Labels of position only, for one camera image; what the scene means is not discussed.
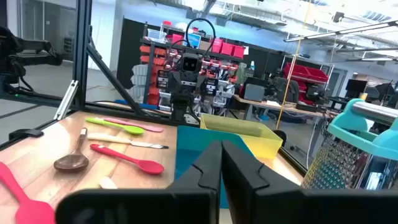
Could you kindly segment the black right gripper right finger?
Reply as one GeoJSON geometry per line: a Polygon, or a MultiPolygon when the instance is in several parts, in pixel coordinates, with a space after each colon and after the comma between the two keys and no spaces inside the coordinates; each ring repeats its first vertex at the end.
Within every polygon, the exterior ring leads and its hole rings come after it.
{"type": "Polygon", "coordinates": [[[391,190],[304,189],[231,141],[222,176],[233,223],[397,224],[391,190]]]}

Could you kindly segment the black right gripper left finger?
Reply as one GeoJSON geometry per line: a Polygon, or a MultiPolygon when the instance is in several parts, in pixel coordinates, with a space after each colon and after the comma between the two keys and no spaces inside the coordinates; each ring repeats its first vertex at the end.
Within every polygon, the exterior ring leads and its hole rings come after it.
{"type": "Polygon", "coordinates": [[[165,189],[87,189],[63,199],[57,223],[217,223],[222,145],[213,141],[165,189]]]}

